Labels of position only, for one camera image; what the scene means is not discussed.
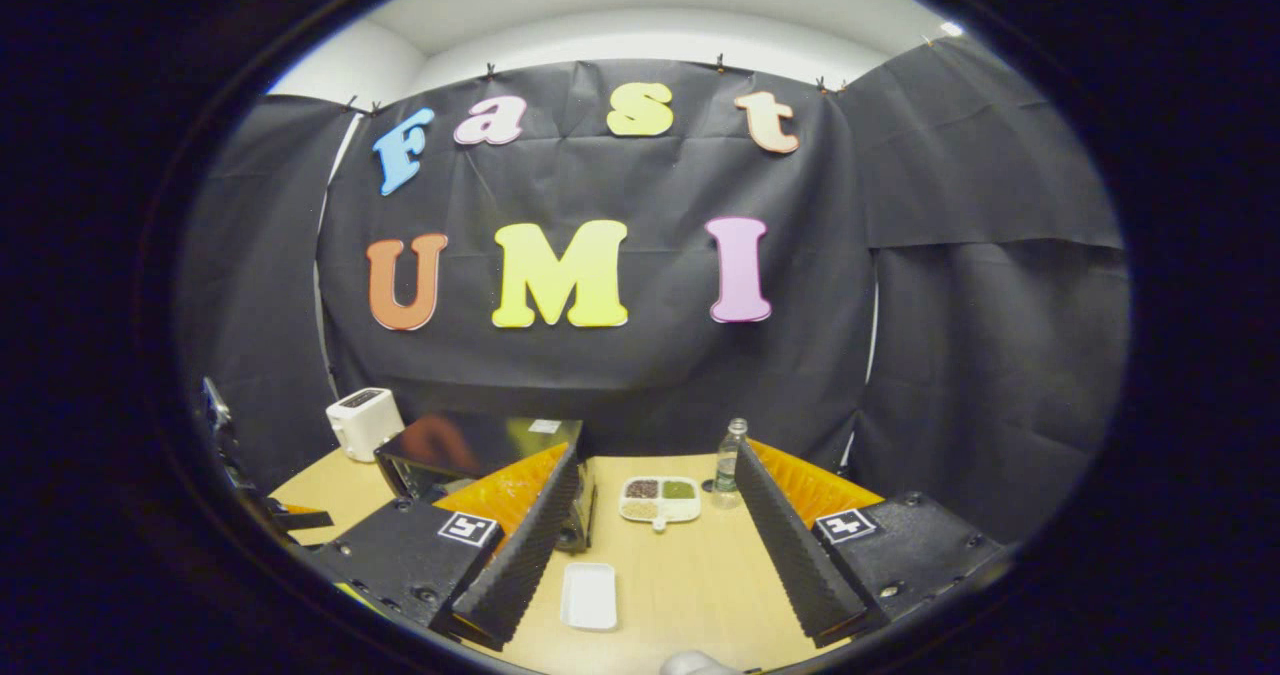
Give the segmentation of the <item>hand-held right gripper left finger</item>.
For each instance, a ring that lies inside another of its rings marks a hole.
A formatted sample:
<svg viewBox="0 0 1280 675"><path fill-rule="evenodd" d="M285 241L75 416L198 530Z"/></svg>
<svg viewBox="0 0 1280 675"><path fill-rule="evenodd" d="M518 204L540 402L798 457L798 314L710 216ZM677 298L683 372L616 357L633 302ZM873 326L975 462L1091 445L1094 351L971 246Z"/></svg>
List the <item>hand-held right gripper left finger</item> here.
<svg viewBox="0 0 1280 675"><path fill-rule="evenodd" d="M311 560L342 593L401 626L502 649L582 480L572 441L438 501L397 496L372 465L332 452L301 473L300 500L334 519Z"/></svg>

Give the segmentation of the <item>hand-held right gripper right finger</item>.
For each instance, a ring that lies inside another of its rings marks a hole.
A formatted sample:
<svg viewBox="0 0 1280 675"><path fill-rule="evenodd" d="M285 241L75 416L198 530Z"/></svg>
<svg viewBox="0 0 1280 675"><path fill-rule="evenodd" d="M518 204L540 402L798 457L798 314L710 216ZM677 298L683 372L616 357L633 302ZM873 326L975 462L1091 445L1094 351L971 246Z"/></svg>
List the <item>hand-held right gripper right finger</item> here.
<svg viewBox="0 0 1280 675"><path fill-rule="evenodd" d="M882 497L758 441L735 478L804 634L818 647L914 619L989 581L1002 543L928 494Z"/></svg>

